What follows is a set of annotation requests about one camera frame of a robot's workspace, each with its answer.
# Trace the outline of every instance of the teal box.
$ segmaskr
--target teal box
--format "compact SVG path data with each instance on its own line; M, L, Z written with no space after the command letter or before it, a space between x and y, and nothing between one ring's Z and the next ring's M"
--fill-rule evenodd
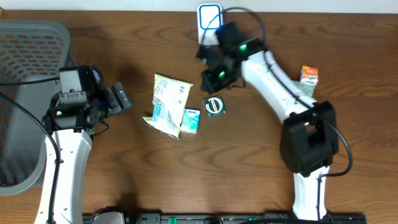
M200 120L200 111L184 109L182 116L181 131L184 133L196 134Z

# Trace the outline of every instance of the laundry basket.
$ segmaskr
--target laundry basket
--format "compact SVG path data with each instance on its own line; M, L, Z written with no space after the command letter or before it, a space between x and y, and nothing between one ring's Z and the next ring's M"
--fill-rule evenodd
M53 21L0 21L0 82L25 82L58 76L74 66L67 29ZM2 86L39 120L60 90L57 82ZM0 98L0 195L42 185L45 135L24 113Z

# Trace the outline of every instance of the orange box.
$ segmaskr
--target orange box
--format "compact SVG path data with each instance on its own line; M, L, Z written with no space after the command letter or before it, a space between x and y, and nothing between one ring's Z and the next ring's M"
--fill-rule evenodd
M318 84L318 69L303 65L301 68L300 83L315 87Z

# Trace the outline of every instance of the wooden table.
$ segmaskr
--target wooden table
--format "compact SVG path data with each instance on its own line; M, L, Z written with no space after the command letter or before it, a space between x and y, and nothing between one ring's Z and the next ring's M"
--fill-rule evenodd
M326 207L364 212L369 223L398 218L398 16L263 13L267 44L292 79L303 64L319 68L318 101L329 100L351 144L349 175L329 178ZM227 113L202 116L199 133L174 140L148 127L154 73L194 83L188 108L203 110L194 12L6 11L5 19L53 20L72 37L80 65L96 65L105 85L121 82L133 107L108 119L88 159L84 212L107 205L166 213L290 210L292 173L279 154L281 125L251 86L223 90ZM248 34L246 14L227 14ZM344 147L331 171L347 164ZM33 223L40 188L0 198L1 223Z

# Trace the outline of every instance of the green light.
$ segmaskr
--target green light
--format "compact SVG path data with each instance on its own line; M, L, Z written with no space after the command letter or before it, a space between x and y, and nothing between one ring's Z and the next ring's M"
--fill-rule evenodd
M220 72L220 74L218 75L218 78L223 78L224 76L225 76L225 72L222 71L222 72Z
M243 44L243 45L240 45L240 46L239 46L239 49L240 49L240 50L246 50L246 47L247 47L246 44Z

